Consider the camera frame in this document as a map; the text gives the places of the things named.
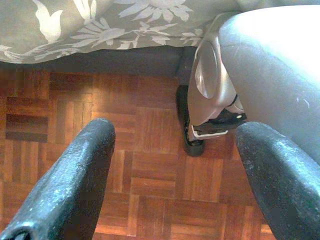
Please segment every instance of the chair wheel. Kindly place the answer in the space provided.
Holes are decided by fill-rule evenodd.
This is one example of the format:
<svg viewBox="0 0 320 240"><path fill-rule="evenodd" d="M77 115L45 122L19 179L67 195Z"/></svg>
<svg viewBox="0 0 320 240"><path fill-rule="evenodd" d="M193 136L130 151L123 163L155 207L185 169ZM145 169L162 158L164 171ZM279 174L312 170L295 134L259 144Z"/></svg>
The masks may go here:
<svg viewBox="0 0 320 240"><path fill-rule="evenodd" d="M189 141L189 111L188 111L188 86L180 85L176 91L176 109L184 139L184 150L191 157L198 157L204 153L205 141Z"/></svg>

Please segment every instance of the wooden floor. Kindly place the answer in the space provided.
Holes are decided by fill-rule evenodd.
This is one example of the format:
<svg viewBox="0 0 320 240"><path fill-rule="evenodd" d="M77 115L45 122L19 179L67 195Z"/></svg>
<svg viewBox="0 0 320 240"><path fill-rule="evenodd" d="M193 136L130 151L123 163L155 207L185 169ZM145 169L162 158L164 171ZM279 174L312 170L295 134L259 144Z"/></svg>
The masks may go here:
<svg viewBox="0 0 320 240"><path fill-rule="evenodd" d="M116 147L95 240L274 240L251 193L234 135L188 157L175 79L0 72L0 230L37 180L94 118Z"/></svg>

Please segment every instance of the parquet floor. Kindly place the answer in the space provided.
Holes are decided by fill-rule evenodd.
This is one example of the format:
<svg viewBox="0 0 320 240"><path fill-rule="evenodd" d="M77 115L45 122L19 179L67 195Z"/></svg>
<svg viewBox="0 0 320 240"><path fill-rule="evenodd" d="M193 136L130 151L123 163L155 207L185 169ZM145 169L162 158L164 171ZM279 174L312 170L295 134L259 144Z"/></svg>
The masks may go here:
<svg viewBox="0 0 320 240"><path fill-rule="evenodd" d="M176 82L0 72L0 230L77 133L104 117L116 147L94 240L274 240L232 134L201 157L184 153Z"/></svg>

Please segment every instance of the wood parquet tile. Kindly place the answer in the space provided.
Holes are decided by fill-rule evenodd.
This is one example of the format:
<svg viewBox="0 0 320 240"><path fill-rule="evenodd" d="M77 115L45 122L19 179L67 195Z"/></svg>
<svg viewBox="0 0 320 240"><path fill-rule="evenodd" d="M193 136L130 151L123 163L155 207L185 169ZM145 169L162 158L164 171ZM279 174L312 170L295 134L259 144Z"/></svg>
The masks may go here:
<svg viewBox="0 0 320 240"><path fill-rule="evenodd" d="M0 71L0 231L92 119L116 130L94 240L274 240L233 133L183 150L177 81Z"/></svg>

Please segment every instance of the black caster wheel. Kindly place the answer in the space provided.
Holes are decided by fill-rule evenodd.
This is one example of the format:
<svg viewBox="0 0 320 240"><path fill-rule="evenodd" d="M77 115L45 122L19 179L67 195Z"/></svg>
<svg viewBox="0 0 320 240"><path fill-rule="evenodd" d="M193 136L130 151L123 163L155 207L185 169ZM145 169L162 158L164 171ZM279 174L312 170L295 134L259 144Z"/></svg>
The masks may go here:
<svg viewBox="0 0 320 240"><path fill-rule="evenodd" d="M176 91L176 110L184 139L184 150L191 157L198 157L204 153L205 141L189 141L189 111L188 111L188 86L180 85Z"/></svg>

